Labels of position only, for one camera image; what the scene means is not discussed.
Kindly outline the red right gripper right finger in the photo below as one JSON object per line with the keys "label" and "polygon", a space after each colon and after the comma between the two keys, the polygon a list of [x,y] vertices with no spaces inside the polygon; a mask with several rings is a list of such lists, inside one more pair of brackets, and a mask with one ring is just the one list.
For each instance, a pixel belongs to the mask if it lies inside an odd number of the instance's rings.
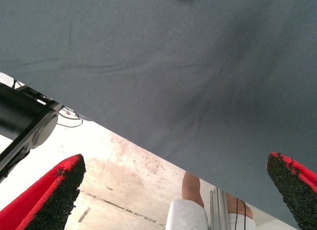
{"label": "red right gripper right finger", "polygon": [[271,152],[266,169],[302,230],[317,228],[317,174],[295,159]]}

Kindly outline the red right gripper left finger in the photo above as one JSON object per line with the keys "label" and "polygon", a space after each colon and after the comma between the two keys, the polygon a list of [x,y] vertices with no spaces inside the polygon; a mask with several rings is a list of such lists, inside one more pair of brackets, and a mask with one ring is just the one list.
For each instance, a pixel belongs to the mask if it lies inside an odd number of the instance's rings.
{"label": "red right gripper left finger", "polygon": [[0,211],[0,228],[63,230],[85,172],[81,154],[59,162]]}

